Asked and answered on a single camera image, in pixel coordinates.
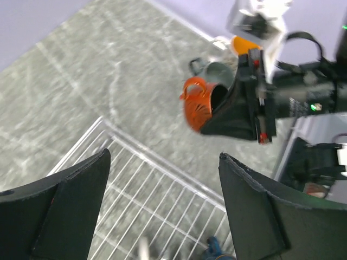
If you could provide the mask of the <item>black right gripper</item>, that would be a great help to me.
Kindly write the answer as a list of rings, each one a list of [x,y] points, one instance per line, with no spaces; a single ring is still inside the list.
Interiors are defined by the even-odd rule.
[[[321,58],[298,66],[283,62],[278,66],[280,70],[268,83],[263,52],[251,49],[240,55],[232,86],[200,133],[262,143],[276,136],[276,119],[336,111],[332,63]]]

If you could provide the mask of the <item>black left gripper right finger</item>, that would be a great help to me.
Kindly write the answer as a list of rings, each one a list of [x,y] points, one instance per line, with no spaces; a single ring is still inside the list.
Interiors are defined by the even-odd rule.
[[[221,153],[237,259],[346,259],[346,205],[287,187]]]

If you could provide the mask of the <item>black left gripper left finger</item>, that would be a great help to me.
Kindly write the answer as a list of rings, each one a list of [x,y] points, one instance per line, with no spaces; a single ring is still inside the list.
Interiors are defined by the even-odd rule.
[[[104,149],[1,192],[1,259],[87,259],[110,166]]]

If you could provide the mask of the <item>orange ceramic mug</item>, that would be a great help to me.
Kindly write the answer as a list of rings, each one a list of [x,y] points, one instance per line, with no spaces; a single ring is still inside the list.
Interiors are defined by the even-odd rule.
[[[184,114],[188,125],[195,132],[200,132],[227,93],[228,89],[220,83],[206,82],[198,76],[187,79],[179,98],[184,101]]]

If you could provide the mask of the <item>pale blue ceramic mug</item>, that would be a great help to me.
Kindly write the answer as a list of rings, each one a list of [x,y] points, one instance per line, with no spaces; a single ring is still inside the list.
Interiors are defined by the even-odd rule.
[[[189,62],[189,70],[193,76],[199,76],[210,83],[220,83],[227,88],[234,82],[233,71],[222,62],[207,62],[198,57]]]

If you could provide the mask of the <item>small dark blue mug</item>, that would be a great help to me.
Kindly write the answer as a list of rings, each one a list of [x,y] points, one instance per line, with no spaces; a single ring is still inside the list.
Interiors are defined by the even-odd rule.
[[[207,249],[201,254],[201,260],[236,260],[236,258],[222,251],[216,237],[210,236],[207,238]]]

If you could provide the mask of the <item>floral white ceramic mug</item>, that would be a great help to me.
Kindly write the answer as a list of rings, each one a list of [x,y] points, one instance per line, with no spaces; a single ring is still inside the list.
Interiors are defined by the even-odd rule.
[[[239,55],[247,54],[251,49],[262,49],[261,46],[240,36],[233,36],[232,38],[218,36],[211,43],[213,46],[221,49],[224,56],[233,55],[238,57]]]

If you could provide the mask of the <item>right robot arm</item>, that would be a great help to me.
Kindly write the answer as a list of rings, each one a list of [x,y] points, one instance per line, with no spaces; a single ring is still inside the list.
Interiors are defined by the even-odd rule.
[[[275,121],[294,118],[275,180],[298,191],[334,199],[335,182],[345,180],[338,143],[346,136],[346,25],[341,26],[336,58],[300,65],[277,60],[286,42],[315,42],[304,31],[288,32],[283,15],[291,1],[236,1],[228,29],[256,47],[239,55],[231,88],[199,129],[261,144],[276,135]]]

